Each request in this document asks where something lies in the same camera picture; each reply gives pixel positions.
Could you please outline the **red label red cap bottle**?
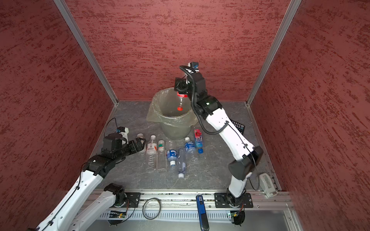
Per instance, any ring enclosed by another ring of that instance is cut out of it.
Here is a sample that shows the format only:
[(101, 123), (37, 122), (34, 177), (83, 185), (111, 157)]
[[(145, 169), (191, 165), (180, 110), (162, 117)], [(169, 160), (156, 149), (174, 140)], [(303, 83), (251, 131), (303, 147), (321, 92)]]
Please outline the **red label red cap bottle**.
[(191, 109), (191, 101), (186, 94), (180, 94), (177, 92), (178, 106), (177, 111), (188, 112)]

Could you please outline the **red white label water bottle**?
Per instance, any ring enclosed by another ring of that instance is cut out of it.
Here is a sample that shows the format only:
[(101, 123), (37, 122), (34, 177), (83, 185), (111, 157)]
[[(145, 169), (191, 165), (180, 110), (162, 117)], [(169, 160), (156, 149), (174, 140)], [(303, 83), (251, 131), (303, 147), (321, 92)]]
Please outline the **red white label water bottle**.
[(157, 152), (158, 152), (158, 143), (156, 141), (156, 135), (151, 135), (150, 140), (147, 142), (146, 145), (146, 162), (147, 169), (149, 171), (155, 170)]

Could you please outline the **small blue label bottle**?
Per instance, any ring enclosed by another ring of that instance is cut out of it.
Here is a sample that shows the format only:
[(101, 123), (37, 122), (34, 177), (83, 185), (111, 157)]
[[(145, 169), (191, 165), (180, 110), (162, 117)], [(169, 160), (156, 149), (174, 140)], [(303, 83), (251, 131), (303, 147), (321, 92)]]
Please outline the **small blue label bottle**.
[(166, 158), (171, 167), (176, 165), (177, 150), (173, 141), (168, 141), (166, 144)]

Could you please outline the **long clear bottle blue label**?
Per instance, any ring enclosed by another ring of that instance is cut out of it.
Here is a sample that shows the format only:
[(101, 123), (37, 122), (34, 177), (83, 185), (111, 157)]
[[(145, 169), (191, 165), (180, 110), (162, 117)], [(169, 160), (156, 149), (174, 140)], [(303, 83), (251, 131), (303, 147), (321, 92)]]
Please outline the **long clear bottle blue label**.
[(185, 147), (180, 147), (178, 150), (178, 159), (177, 159), (177, 165), (178, 165), (178, 178), (183, 179), (185, 177), (186, 173), (186, 150)]

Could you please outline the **blue label bottle cap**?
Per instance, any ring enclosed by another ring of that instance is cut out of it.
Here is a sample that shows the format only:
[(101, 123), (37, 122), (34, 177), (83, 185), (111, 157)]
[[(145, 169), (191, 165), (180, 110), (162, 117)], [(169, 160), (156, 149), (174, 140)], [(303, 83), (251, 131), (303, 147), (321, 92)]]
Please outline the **blue label bottle cap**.
[(189, 155), (189, 158), (191, 161), (195, 162), (197, 161), (197, 156), (196, 156), (196, 147), (194, 143), (191, 141), (189, 137), (185, 138), (185, 150), (187, 154)]

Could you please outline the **blue pink label bottle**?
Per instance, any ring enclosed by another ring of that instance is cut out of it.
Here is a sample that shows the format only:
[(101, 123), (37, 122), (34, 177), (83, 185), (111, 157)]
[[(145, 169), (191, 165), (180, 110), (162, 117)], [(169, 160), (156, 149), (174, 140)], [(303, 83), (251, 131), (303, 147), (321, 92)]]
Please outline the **blue pink label bottle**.
[(194, 137), (195, 137), (195, 147), (199, 154), (203, 154), (203, 136), (199, 129), (194, 130)]

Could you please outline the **orange white label bottle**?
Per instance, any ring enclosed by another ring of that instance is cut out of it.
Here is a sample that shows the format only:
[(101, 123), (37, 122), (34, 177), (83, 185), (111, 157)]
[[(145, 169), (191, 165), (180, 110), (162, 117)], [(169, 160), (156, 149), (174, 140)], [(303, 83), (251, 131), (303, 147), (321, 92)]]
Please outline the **orange white label bottle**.
[(137, 134), (137, 142), (138, 142), (138, 147), (139, 147), (139, 154), (144, 155), (146, 152), (146, 139), (144, 134), (139, 133)]

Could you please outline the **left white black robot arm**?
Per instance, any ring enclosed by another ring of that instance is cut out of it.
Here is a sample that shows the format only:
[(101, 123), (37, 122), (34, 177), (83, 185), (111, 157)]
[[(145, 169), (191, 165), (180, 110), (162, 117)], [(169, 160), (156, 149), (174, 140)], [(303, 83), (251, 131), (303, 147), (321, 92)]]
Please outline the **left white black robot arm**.
[(35, 230), (85, 231), (111, 207), (123, 208), (125, 212), (129, 208), (137, 208), (138, 200), (128, 197), (125, 189), (114, 183), (106, 186), (101, 195), (85, 209), (82, 206), (118, 163), (127, 156), (141, 152), (145, 145), (146, 140), (139, 136), (119, 149), (107, 150), (90, 158), (83, 164), (77, 181), (65, 197)]

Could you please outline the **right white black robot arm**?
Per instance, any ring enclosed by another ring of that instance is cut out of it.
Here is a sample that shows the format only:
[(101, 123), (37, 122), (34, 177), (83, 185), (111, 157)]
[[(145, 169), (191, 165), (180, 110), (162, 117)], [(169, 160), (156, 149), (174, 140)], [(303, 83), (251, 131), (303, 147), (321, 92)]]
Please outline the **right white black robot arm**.
[(247, 181), (264, 151), (242, 135), (221, 103), (208, 94), (201, 73), (187, 66), (180, 66), (180, 69), (186, 76), (175, 79), (174, 90), (189, 97), (203, 131), (209, 135), (220, 135), (234, 157), (234, 161), (228, 164), (232, 178), (226, 191), (226, 201), (232, 207), (239, 207), (243, 202)]

